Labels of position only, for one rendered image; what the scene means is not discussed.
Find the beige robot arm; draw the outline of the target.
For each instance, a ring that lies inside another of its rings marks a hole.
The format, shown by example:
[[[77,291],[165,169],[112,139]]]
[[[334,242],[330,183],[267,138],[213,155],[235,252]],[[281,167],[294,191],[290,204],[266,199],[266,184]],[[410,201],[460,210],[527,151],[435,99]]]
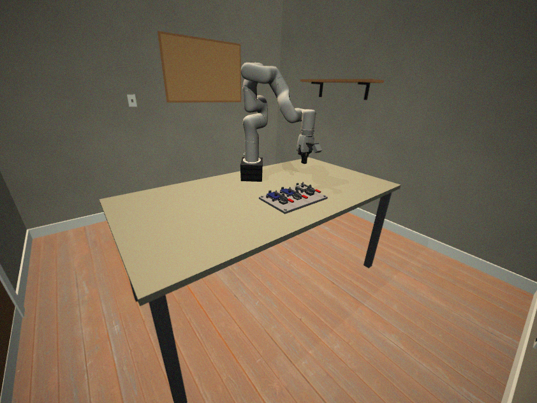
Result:
[[[293,107],[289,98],[290,88],[275,66],[263,66],[261,63],[254,62],[251,64],[247,62],[241,67],[241,75],[245,78],[243,83],[245,111],[249,113],[257,112],[257,114],[244,117],[243,120],[245,134],[244,163],[255,165],[261,162],[259,158],[259,135],[256,130],[264,128],[268,122],[267,100],[263,96],[257,96],[258,83],[270,85],[277,97],[279,109],[288,122],[302,121],[301,135],[314,134],[315,110]]]

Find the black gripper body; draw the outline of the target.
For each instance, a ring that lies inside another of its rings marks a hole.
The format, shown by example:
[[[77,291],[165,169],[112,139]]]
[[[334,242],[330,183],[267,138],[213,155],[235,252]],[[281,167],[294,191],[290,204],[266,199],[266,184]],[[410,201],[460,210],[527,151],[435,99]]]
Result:
[[[298,142],[297,142],[297,151],[301,150],[302,153],[305,152],[311,152],[313,148],[312,145],[308,145],[306,143],[314,143],[314,135],[299,135]],[[301,146],[300,146],[301,145]]]

